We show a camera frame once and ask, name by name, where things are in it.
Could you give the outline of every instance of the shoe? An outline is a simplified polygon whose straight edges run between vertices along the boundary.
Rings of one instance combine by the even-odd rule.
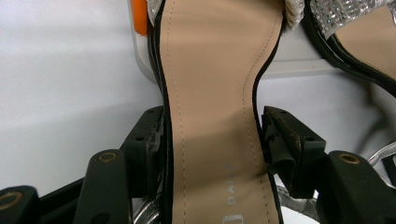
[[[396,97],[396,1],[305,0],[304,24],[330,63]]]
[[[284,8],[279,0],[168,0],[148,26],[168,134],[162,223],[282,222],[255,99],[282,24],[290,29],[302,15],[292,9],[293,22],[283,22]]]

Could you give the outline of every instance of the silver strap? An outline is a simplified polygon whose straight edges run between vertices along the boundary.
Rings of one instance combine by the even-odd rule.
[[[310,6],[326,39],[341,27],[380,7],[389,6],[396,24],[395,0],[311,0]]]

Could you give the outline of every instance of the black plastic part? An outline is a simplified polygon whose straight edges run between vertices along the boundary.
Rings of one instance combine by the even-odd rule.
[[[382,159],[382,162],[384,163],[390,183],[396,186],[396,155],[386,157]]]
[[[315,192],[315,167],[326,156],[326,141],[289,112],[266,106],[262,117],[264,154],[290,196],[310,199]]]
[[[122,151],[95,154],[85,175],[73,223],[128,224],[132,221],[131,212]]]
[[[38,207],[35,188],[20,186],[0,191],[1,224],[35,224],[38,221]]]
[[[147,110],[120,147],[127,161],[130,194],[133,198],[155,198],[161,183],[158,151],[163,132],[162,117],[162,106]]]
[[[40,198],[40,224],[72,223],[81,192],[81,178]]]
[[[364,158],[333,151],[323,168],[318,185],[320,223],[396,223],[396,194]]]

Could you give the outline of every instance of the stitching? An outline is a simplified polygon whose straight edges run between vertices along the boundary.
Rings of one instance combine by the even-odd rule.
[[[249,141],[249,143],[250,143],[250,150],[251,150],[251,153],[252,153],[253,158],[254,158],[254,163],[256,164],[256,170],[257,170],[257,172],[258,172],[259,175],[260,175],[259,164],[258,164],[256,152],[254,151],[254,145],[253,145],[253,141],[252,141],[251,134],[250,134],[250,126],[248,125],[248,116],[247,116],[247,109],[246,109],[246,104],[245,104],[245,94],[246,94],[245,89],[246,89],[246,86],[247,86],[248,78],[251,76],[251,72],[253,71],[253,68],[256,66],[257,62],[259,61],[259,59],[262,57],[263,53],[264,53],[265,50],[267,49],[269,40],[271,39],[271,37],[272,37],[273,34],[274,34],[275,25],[276,25],[276,21],[278,20],[278,17],[279,17],[279,14],[276,15],[276,19],[275,19],[275,21],[274,21],[274,25],[273,25],[271,34],[270,34],[270,36],[268,37],[267,42],[265,43],[264,48],[263,48],[262,51],[260,52],[259,56],[257,57],[256,61],[253,63],[253,65],[251,65],[250,70],[248,71],[247,76],[245,77],[244,86],[243,86],[243,89],[242,89],[242,96],[243,96],[243,97],[242,97],[242,105],[243,105],[243,107],[244,107],[244,117],[245,117],[245,125],[247,126],[247,136],[248,136],[248,141]],[[260,184],[262,185],[262,198],[264,199],[264,202],[265,202],[265,210],[266,210],[266,215],[267,215],[267,223],[271,223],[270,216],[269,216],[268,202],[267,202],[266,197],[265,197],[264,185],[263,185],[263,183],[262,183],[262,175],[260,175]]]
[[[169,33],[170,33],[170,26],[171,26],[171,21],[172,21],[172,15],[175,9],[175,4],[176,4],[176,0],[173,1],[172,4],[172,8],[170,11],[170,16],[169,16],[169,22],[168,22],[168,26],[167,26],[167,31],[166,31],[166,59],[167,59],[167,63],[169,66],[169,73],[171,74],[172,77],[172,83],[173,86],[175,88],[175,94],[176,94],[176,98],[177,98],[177,110],[178,110],[178,118],[180,121],[180,135],[181,135],[181,144],[182,144],[182,153],[183,153],[183,199],[184,199],[184,213],[183,213],[183,223],[186,223],[186,215],[187,215],[187,191],[186,191],[186,163],[185,163],[185,141],[184,141],[184,131],[183,131],[183,116],[181,113],[181,109],[180,109],[180,101],[178,98],[178,91],[177,91],[177,83],[175,80],[175,76],[174,73],[172,72],[172,66],[171,66],[171,60],[170,60],[170,56],[169,56]]]

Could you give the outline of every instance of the beige leather insole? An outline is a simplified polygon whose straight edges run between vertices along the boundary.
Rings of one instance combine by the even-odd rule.
[[[346,51],[396,80],[396,27],[388,7],[381,7],[336,32]]]
[[[281,0],[167,0],[160,54],[174,144],[173,223],[277,223],[252,92]]]

